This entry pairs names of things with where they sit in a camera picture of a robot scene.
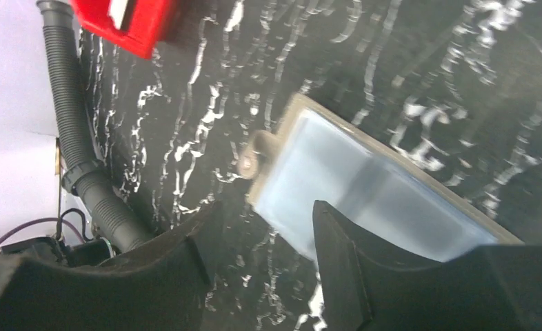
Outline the grey leather card holder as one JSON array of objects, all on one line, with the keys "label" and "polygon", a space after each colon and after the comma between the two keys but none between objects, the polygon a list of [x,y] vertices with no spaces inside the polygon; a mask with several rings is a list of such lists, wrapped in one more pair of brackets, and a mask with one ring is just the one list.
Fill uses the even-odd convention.
[{"label": "grey leather card holder", "polygon": [[247,202],[299,254],[317,257],[315,201],[435,261],[478,245],[519,239],[406,158],[303,94],[293,94],[277,131],[254,132],[237,170]]}]

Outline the stack of credit cards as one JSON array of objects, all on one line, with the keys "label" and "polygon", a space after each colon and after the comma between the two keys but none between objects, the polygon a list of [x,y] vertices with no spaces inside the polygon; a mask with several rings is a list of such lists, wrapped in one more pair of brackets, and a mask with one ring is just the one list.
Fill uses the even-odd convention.
[{"label": "stack of credit cards", "polygon": [[108,16],[117,30],[125,30],[134,10],[135,0],[110,0]]}]

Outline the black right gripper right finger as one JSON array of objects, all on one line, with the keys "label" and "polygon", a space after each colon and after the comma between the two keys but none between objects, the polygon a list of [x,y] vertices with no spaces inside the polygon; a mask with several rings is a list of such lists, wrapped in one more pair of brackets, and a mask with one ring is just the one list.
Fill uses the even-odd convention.
[{"label": "black right gripper right finger", "polygon": [[331,330],[542,330],[542,245],[482,245],[438,262],[325,201],[312,220]]}]

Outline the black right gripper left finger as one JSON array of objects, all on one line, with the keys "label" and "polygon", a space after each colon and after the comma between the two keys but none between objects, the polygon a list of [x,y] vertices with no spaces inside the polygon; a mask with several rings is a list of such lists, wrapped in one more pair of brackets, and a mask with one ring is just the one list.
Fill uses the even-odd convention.
[{"label": "black right gripper left finger", "polygon": [[0,330],[198,330],[215,282],[223,204],[95,266],[0,255]]}]

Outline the red plastic bin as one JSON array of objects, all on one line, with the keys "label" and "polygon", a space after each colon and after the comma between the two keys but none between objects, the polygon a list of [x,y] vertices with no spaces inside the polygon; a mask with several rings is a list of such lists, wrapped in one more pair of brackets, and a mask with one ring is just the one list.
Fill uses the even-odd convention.
[{"label": "red plastic bin", "polygon": [[108,16],[109,0],[73,0],[70,4],[85,30],[142,59],[151,57],[179,6],[174,0],[138,0],[128,27],[117,30]]}]

